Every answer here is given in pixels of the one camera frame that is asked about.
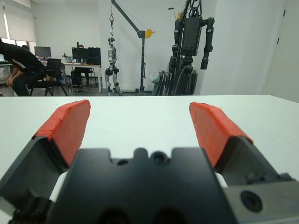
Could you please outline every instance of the metal frame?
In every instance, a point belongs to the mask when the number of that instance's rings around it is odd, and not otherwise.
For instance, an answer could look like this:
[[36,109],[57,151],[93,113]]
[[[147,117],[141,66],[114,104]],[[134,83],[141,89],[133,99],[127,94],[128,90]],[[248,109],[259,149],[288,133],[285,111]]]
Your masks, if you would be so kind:
[[141,54],[141,74],[140,74],[140,92],[144,92],[143,79],[145,79],[145,62],[144,62],[144,45],[145,45],[145,31],[139,30],[137,26],[131,21],[127,14],[122,10],[122,8],[117,4],[115,0],[111,0],[111,3],[117,8],[117,10],[122,14],[123,17],[128,21],[128,23],[137,32],[137,35],[142,39],[142,54]]

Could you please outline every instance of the white desk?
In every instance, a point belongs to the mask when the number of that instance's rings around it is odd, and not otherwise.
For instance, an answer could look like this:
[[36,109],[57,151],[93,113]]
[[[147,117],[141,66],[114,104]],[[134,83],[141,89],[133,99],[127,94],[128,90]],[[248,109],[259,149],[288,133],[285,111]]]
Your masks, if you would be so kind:
[[101,77],[102,77],[102,74],[101,74],[101,68],[102,66],[101,65],[98,65],[98,64],[80,64],[80,63],[63,63],[65,65],[65,73],[67,74],[67,67],[70,67],[71,70],[69,71],[69,75],[71,73],[71,71],[74,70],[74,68],[91,68],[91,69],[94,69],[93,72],[94,74],[98,76],[98,81],[99,81],[99,92],[102,92],[102,89],[101,89]]
[[[84,97],[0,98],[0,178],[55,109]],[[82,148],[106,147],[112,157],[131,158],[138,147],[149,154],[197,147],[189,114],[192,101],[220,107],[279,172],[299,180],[299,104],[272,96],[89,97],[91,114]],[[52,194],[55,199],[61,177]]]

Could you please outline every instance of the red hook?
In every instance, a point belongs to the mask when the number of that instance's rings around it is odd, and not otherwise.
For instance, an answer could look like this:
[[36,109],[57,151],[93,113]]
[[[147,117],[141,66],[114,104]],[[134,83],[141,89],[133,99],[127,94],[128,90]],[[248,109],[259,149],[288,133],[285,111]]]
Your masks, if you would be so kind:
[[111,12],[111,14],[110,14],[109,20],[110,20],[110,22],[113,22],[113,21],[114,21],[113,13],[112,13],[112,12]]

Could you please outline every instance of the silver humanoid robot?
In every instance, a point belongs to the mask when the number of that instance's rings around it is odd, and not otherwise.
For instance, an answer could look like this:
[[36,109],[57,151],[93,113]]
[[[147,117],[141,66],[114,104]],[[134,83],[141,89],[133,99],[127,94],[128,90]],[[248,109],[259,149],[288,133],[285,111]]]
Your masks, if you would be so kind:
[[110,96],[111,92],[112,92],[111,91],[111,84],[109,82],[109,78],[110,78],[110,76],[112,76],[113,83],[114,83],[114,86],[115,86],[115,92],[117,92],[118,95],[121,96],[121,89],[120,89],[119,83],[117,82],[117,73],[120,70],[115,66],[117,58],[116,58],[116,48],[113,45],[114,41],[115,41],[115,39],[112,38],[112,37],[108,39],[108,42],[109,42],[109,45],[110,45],[110,47],[108,49],[108,58],[109,58],[110,66],[109,66],[109,68],[106,69],[105,80],[106,80],[108,95]]

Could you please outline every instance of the man in black shirt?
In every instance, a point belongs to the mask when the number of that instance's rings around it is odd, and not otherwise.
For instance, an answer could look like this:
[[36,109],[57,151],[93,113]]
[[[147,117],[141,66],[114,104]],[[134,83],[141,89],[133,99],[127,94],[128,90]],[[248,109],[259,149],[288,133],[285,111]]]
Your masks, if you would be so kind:
[[7,80],[18,96],[29,96],[26,84],[36,82],[46,75],[45,66],[27,49],[0,40],[0,54],[14,70]]

